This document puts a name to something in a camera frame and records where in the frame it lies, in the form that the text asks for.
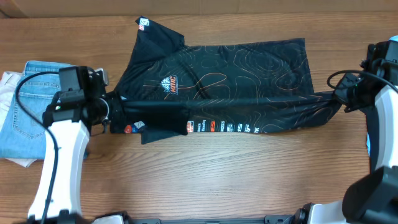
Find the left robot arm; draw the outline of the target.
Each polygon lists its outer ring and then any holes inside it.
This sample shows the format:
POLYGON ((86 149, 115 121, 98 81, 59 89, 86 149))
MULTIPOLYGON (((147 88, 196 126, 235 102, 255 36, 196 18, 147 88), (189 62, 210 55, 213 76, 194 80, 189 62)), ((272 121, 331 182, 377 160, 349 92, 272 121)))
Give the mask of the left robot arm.
POLYGON ((106 121, 104 95, 58 92, 43 115, 46 150, 28 223, 88 223, 80 203, 85 150, 92 125, 106 121))

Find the black orange patterned jersey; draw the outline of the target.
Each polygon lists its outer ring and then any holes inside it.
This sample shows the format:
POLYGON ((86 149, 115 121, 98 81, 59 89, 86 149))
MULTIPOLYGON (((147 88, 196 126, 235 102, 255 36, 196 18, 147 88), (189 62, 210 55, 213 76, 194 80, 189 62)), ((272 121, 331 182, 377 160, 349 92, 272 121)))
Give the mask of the black orange patterned jersey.
POLYGON ((190 133, 276 133, 322 126, 341 104, 315 92, 303 39, 188 46, 146 17, 116 85, 110 130, 147 144, 190 133))

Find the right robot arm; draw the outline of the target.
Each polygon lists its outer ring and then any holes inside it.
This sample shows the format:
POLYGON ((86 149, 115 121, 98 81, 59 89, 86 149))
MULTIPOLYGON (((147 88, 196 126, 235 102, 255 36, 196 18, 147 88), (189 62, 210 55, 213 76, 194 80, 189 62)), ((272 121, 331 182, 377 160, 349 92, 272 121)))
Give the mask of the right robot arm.
POLYGON ((330 85, 345 112, 369 108, 377 122, 368 128, 372 171, 352 184, 343 200, 309 203, 294 223, 397 223, 397 37, 368 46, 360 70, 342 70, 330 85))

